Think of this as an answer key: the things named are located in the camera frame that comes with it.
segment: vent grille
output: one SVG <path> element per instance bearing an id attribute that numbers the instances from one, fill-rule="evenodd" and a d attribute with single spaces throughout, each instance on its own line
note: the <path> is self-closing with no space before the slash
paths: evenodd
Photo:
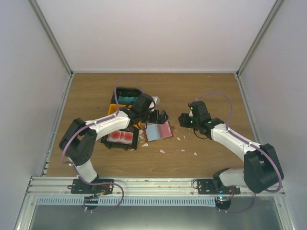
<path id="1" fill-rule="evenodd" d="M 37 205 L 82 205 L 83 196 L 39 196 Z M 120 197 L 101 196 L 99 206 L 118 204 Z M 209 206 L 214 207 L 214 197 L 125 197 L 122 206 Z"/>

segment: wooden table surface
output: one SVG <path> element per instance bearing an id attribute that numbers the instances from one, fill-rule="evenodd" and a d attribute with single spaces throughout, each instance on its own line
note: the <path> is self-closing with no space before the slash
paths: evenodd
<path id="1" fill-rule="evenodd" d="M 59 142 L 74 119 L 79 117 L 85 121 L 107 115 L 115 83 L 123 75 L 75 74 L 47 176 L 76 175 L 71 167 L 61 164 Z M 141 83 L 145 93 L 160 98 L 157 109 L 166 110 L 170 124 L 175 127 L 175 136 L 149 142 L 148 147 L 142 147 L 143 143 L 138 143 L 138 149 L 133 151 L 108 149 L 99 141 L 96 142 L 91 161 L 101 177 L 212 177 L 213 173 L 221 169 L 243 166 L 242 161 L 226 147 L 213 140 L 199 139 L 194 136 L 192 130 L 181 128 L 178 123 L 181 113 L 189 112 L 189 101 L 208 92 L 223 92 L 234 103 L 230 127 L 253 140 L 233 74 L 133 73 L 130 76 Z M 138 88 L 131 79 L 124 79 L 119 86 Z M 224 97 L 212 95 L 204 101 L 212 118 L 227 120 L 230 105 Z"/>

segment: white wall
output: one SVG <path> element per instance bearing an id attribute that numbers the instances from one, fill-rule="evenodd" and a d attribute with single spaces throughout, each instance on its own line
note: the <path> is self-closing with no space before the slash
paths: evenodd
<path id="1" fill-rule="evenodd" d="M 236 71 L 274 0 L 38 0 L 78 70 Z"/>
<path id="2" fill-rule="evenodd" d="M 39 175 L 68 75 L 26 0 L 0 7 L 1 229 Z"/>
<path id="3" fill-rule="evenodd" d="M 298 229 L 306 229 L 307 1 L 286 0 L 242 73 L 261 139 L 275 146 Z"/>

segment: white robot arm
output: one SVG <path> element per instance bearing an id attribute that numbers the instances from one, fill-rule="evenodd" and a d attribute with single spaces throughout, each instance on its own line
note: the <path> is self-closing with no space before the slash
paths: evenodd
<path id="1" fill-rule="evenodd" d="M 190 113 L 182 113 L 179 117 L 181 127 L 198 130 L 207 138 L 219 142 L 237 155 L 244 163 L 243 169 L 222 169 L 213 175 L 216 192 L 222 187 L 247 186 L 251 191 L 260 193 L 279 182 L 272 164 L 259 151 L 264 151 L 283 179 L 283 171 L 279 164 L 275 149 L 270 144 L 261 145 L 233 131 L 218 118 L 211 118 L 204 102 L 189 104 Z"/>
<path id="2" fill-rule="evenodd" d="M 98 180 L 99 177 L 90 160 L 95 142 L 109 133 L 125 129 L 139 122 L 164 124 L 168 119 L 166 112 L 154 109 L 159 102 L 158 97 L 151 97 L 142 93 L 131 108 L 121 108 L 112 115 L 96 120 L 82 121 L 79 118 L 75 119 L 62 138 L 59 147 L 63 150 L 79 129 L 93 124 L 79 134 L 82 136 L 81 140 L 76 137 L 72 141 L 65 155 L 86 182 L 95 183 L 95 180 Z"/>

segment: metal frame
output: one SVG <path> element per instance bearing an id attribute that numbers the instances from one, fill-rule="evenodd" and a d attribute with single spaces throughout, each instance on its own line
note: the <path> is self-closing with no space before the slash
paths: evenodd
<path id="1" fill-rule="evenodd" d="M 65 90 L 63 92 L 62 99 L 60 101 L 60 106 L 59 106 L 59 110 L 58 110 L 58 113 L 57 113 L 57 116 L 56 116 L 56 120 L 55 120 L 53 127 L 52 127 L 52 135 L 51 135 L 50 141 L 49 141 L 46 160 L 44 161 L 44 165 L 43 165 L 42 170 L 41 170 L 41 174 L 40 174 L 41 176 L 44 176 L 47 173 L 47 168 L 49 166 L 49 160 L 50 160 L 51 153 L 52 153 L 52 150 L 53 150 L 54 142 L 55 142 L 56 137 L 57 137 L 59 125 L 61 123 L 62 115 L 63 115 L 64 108 L 65 108 L 65 105 L 66 105 L 66 101 L 67 101 L 67 98 L 68 98 L 68 94 L 69 94 L 69 91 L 71 89 L 71 83 L 72 83 L 73 77 L 74 77 L 74 74 L 68 79 Z"/>
<path id="2" fill-rule="evenodd" d="M 248 53 L 244 57 L 243 62 L 241 63 L 238 71 L 236 72 L 239 77 L 240 77 L 243 69 L 245 68 L 246 64 L 248 63 L 248 60 L 250 59 L 250 57 L 254 53 L 254 51 L 255 51 L 256 47 L 258 46 L 259 42 L 261 41 L 262 37 L 264 36 L 265 32 L 267 31 L 267 29 L 269 28 L 269 26 L 273 22 L 275 16 L 277 15 L 279 9 L 281 8 L 281 6 L 283 4 L 283 2 L 284 2 L 284 0 L 276 0 L 275 3 L 273 4 L 267 18 L 265 19 L 264 23 L 262 24 L 262 26 L 261 26 L 258 34 L 256 35 L 256 38 L 253 41 L 251 47 L 249 48 Z"/>
<path id="3" fill-rule="evenodd" d="M 41 11 L 38 3 L 37 3 L 37 1 L 36 0 L 28 0 L 28 2 L 30 3 L 30 5 L 31 5 L 34 13 L 36 14 L 39 22 L 42 24 L 42 26 L 43 26 L 43 28 L 44 28 L 48 38 L 50 39 L 50 42 L 52 43 L 55 51 L 57 52 L 59 58 L 61 59 L 61 61 L 62 61 L 63 65 L 64 65 L 66 71 L 68 72 L 68 74 L 70 76 L 72 76 L 72 70 L 69 67 L 69 64 L 68 64 L 68 62 L 67 62 L 67 60 L 66 60 L 66 58 L 65 58 L 65 56 L 64 56 L 64 54 L 63 54 L 63 52 L 62 52 L 62 50 L 60 48 L 60 46 L 59 46 L 56 38 L 54 37 L 54 35 L 53 35 L 53 33 L 52 33 L 52 31 L 51 31 L 51 29 L 50 29 L 50 27 L 49 27 L 45 17 L 44 17 L 44 14 L 42 13 L 42 11 Z"/>
<path id="4" fill-rule="evenodd" d="M 42 170 L 41 177 L 33 177 L 24 198 L 23 205 L 20 210 L 19 217 L 16 222 L 15 230 L 27 230 L 31 226 L 32 218 L 35 214 L 35 207 L 37 204 L 41 204 L 43 197 L 52 197 L 56 199 L 67 198 L 67 197 L 80 197 L 80 195 L 72 195 L 70 190 L 67 188 L 68 185 L 72 184 L 74 177 L 42 177 L 46 171 L 50 158 L 50 154 L 52 152 L 52 148 L 54 146 L 55 137 L 59 128 L 60 120 L 63 114 L 63 110 L 65 107 L 65 103 L 70 91 L 71 82 L 73 79 L 73 72 L 67 63 L 60 46 L 58 45 L 43 13 L 41 12 L 36 0 L 28 0 L 31 7 L 33 8 L 35 14 L 37 15 L 39 21 L 41 22 L 44 30 L 46 31 L 52 45 L 54 46 L 56 52 L 58 53 L 65 69 L 70 75 L 70 79 L 68 80 L 65 92 L 63 94 L 63 98 L 61 100 L 60 108 L 56 117 L 55 124 L 53 126 L 53 134 L 50 140 L 50 144 L 48 147 L 48 153 L 46 157 L 46 162 L 44 165 L 44 169 Z M 269 15 L 267 16 L 264 24 L 262 25 L 259 33 L 257 34 L 252 46 L 250 47 L 247 55 L 245 56 L 242 64 L 240 65 L 238 71 L 236 72 L 236 80 L 238 82 L 240 92 L 242 94 L 243 102 L 247 110 L 248 118 L 250 125 L 252 127 L 252 131 L 257 142 L 261 141 L 259 132 L 257 130 L 257 126 L 255 125 L 251 108 L 248 104 L 248 98 L 246 97 L 244 87 L 240 81 L 240 74 L 242 73 L 245 65 L 248 63 L 249 58 L 253 54 L 255 48 L 258 43 L 262 39 L 265 34 L 267 28 L 272 23 L 275 18 L 278 10 L 280 9 L 284 0 L 276 0 Z M 92 71 L 92 72 L 126 72 L 121 70 L 116 71 Z M 203 71 L 189 71 L 195 73 L 201 73 Z M 202 200 L 207 198 L 215 197 L 214 195 L 199 195 L 197 189 L 193 188 L 192 182 L 195 178 L 113 178 L 116 183 L 123 186 L 125 190 L 125 197 L 133 199 L 134 197 L 144 197 L 145 198 L 155 198 L 155 199 L 163 199 L 164 197 L 171 197 L 173 199 L 194 199 L 194 200 Z M 105 198 L 107 199 L 117 199 L 121 196 L 121 190 L 117 187 L 114 187 L 113 194 L 108 195 Z M 241 187 L 241 194 L 237 195 L 238 197 L 243 196 L 253 196 L 253 192 L 245 187 Z M 282 226 L 285 230 L 294 230 L 293 217 L 286 201 L 283 190 L 278 193 L 272 194 L 267 192 L 262 192 L 258 194 L 258 196 L 273 196 L 278 214 L 280 216 Z"/>

